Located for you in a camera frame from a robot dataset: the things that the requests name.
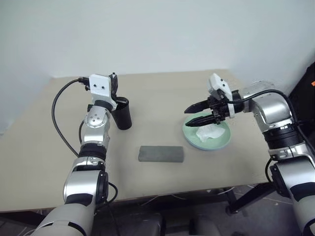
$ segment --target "black cable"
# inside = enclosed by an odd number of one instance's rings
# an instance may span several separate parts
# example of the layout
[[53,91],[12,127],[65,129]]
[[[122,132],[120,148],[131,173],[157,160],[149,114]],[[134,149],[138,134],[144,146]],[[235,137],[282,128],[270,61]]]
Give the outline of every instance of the black cable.
[[294,158],[294,155],[293,155],[293,152],[292,152],[292,149],[289,147],[290,151],[291,151],[291,155],[292,157]]
[[117,234],[117,236],[121,236],[120,231],[119,231],[119,227],[118,227],[118,224],[117,224],[117,221],[116,221],[116,218],[115,218],[114,213],[113,213],[112,209],[110,208],[108,202],[107,202],[106,206],[108,207],[109,213],[110,213],[110,215],[111,215],[111,217],[113,219],[113,222],[114,222],[114,225],[115,225],[116,234]]
[[106,200],[104,204],[102,204],[102,205],[96,207],[96,210],[97,210],[97,211],[102,211],[102,208],[103,208],[104,206],[106,206],[106,205],[108,205],[108,204],[111,204],[111,203],[117,198],[117,195],[118,195],[118,188],[117,188],[113,183],[111,183],[111,182],[108,182],[108,184],[114,188],[114,190],[115,190],[115,195],[113,196],[113,198],[112,198],[111,200],[109,200],[109,201]]
[[84,121],[82,121],[80,126],[79,126],[79,141],[80,141],[80,143],[82,143],[81,130],[82,130],[83,124],[84,124]]
[[271,157],[270,157],[270,159],[268,160],[268,162],[267,162],[267,164],[266,164],[266,166],[265,166],[265,175],[266,175],[266,178],[267,178],[267,180],[268,180],[269,183],[272,183],[272,181],[271,181],[271,179],[270,179],[270,177],[269,177],[269,175],[268,175],[268,167],[269,167],[271,161],[272,161],[272,159],[271,159]]
[[4,221],[1,225],[0,225],[0,228],[6,224],[6,221]]
[[57,130],[57,133],[59,134],[59,136],[61,137],[61,139],[64,141],[64,143],[67,145],[67,147],[74,153],[74,155],[76,155],[77,157],[79,156],[79,154],[76,152],[76,150],[74,150],[74,148],[70,145],[70,143],[65,139],[65,137],[63,136],[62,132],[60,131],[58,125],[57,125],[57,122],[56,122],[56,117],[55,117],[55,108],[56,108],[56,103],[57,103],[57,100],[58,98],[60,97],[60,95],[62,94],[62,92],[67,88],[69,87],[71,84],[73,83],[76,83],[76,82],[79,82],[80,79],[75,79],[75,80],[72,80],[70,81],[69,83],[67,83],[65,86],[63,86],[61,88],[61,90],[57,93],[54,101],[53,101],[53,105],[51,107],[51,118],[53,120],[53,124],[54,124],[54,127],[55,129]]
[[311,142],[309,141],[309,139],[306,137],[306,135],[303,133],[303,131],[301,130],[300,126],[298,125],[298,118],[297,118],[297,115],[296,115],[296,113],[295,113],[295,110],[294,110],[294,107],[293,107],[293,105],[292,105],[291,100],[290,100],[283,92],[281,92],[281,91],[279,91],[279,90],[276,90],[276,89],[267,89],[267,90],[264,90],[264,91],[255,93],[254,95],[249,96],[249,97],[244,98],[244,99],[234,100],[234,101],[228,101],[228,103],[230,103],[230,104],[237,104],[237,103],[246,102],[246,101],[251,100],[251,99],[253,99],[253,98],[255,98],[255,97],[258,97],[258,96],[261,96],[261,95],[263,95],[263,94],[270,93],[270,92],[272,92],[272,93],[277,93],[277,94],[281,95],[281,96],[285,99],[285,101],[286,101],[286,103],[288,104],[289,109],[290,109],[290,111],[291,111],[294,124],[297,126],[297,129],[298,129],[300,135],[301,135],[302,138],[305,140],[307,146],[309,146],[309,148],[311,149],[311,152],[313,153],[313,155],[315,155],[315,149],[314,149],[314,147],[312,146]]

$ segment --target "light green dish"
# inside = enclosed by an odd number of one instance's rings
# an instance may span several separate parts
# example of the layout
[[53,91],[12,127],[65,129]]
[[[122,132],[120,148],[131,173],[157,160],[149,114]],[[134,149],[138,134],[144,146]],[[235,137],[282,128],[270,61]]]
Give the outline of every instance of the light green dish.
[[225,129],[225,132],[216,139],[208,138],[207,141],[205,141],[204,143],[196,135],[196,132],[199,127],[185,126],[185,124],[188,121],[192,120],[193,118],[207,116],[210,114],[211,113],[205,113],[205,112],[199,112],[199,113],[193,114],[187,117],[187,119],[185,120],[183,124],[183,133],[184,133],[185,138],[188,140],[188,142],[191,145],[201,150],[219,150],[221,148],[224,148],[231,140],[231,130],[225,121],[221,121],[221,124],[218,125],[219,127]]

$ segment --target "table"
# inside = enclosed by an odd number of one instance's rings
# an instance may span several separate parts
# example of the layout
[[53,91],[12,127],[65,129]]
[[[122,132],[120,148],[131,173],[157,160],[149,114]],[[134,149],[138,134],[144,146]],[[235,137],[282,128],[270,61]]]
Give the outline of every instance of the table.
[[[111,119],[106,167],[119,189],[118,200],[266,181],[268,147],[252,114],[227,119],[232,138],[222,150],[198,150],[183,136],[188,116],[184,110],[207,98],[206,82],[214,72],[231,89],[242,87],[227,70],[118,75],[117,95],[129,99],[133,123],[131,129],[119,130]],[[53,127],[51,104],[72,79],[52,79],[1,138],[0,211],[63,204],[63,184],[76,157]],[[57,103],[57,123],[76,150],[78,127],[89,103],[91,95],[79,83]],[[183,146],[184,162],[139,162],[139,148],[146,145]]]

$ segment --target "crumpled paper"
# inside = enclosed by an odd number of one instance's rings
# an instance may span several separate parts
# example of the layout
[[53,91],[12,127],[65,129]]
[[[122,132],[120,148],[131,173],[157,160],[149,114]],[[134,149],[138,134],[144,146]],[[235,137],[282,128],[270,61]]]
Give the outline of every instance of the crumpled paper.
[[219,127],[217,124],[207,124],[198,128],[196,135],[201,142],[206,142],[208,138],[216,139],[225,132],[225,129]]

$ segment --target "silver robot arm segment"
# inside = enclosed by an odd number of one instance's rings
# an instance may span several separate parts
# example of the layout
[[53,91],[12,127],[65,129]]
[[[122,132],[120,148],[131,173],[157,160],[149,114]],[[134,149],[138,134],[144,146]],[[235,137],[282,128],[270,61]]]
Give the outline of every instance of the silver robot arm segment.
[[226,81],[219,76],[211,76],[208,81],[210,93],[208,99],[185,110],[185,113],[197,113],[210,108],[212,114],[192,119],[186,125],[203,126],[220,123],[226,117],[232,118],[234,114],[230,116],[231,109],[228,106],[232,104],[235,113],[252,112],[268,144],[270,158],[276,161],[270,167],[275,189],[280,195],[292,199],[296,219],[303,235],[315,235],[314,152],[297,126],[294,111],[290,109],[287,97],[277,90],[265,93],[257,88],[245,89],[244,94],[238,90],[231,92],[219,87],[218,82],[228,88]]
[[95,208],[108,197],[105,157],[111,111],[116,109],[112,81],[116,75],[89,77],[93,106],[85,116],[79,157],[74,160],[63,189],[65,204],[53,209],[32,236],[88,236]]

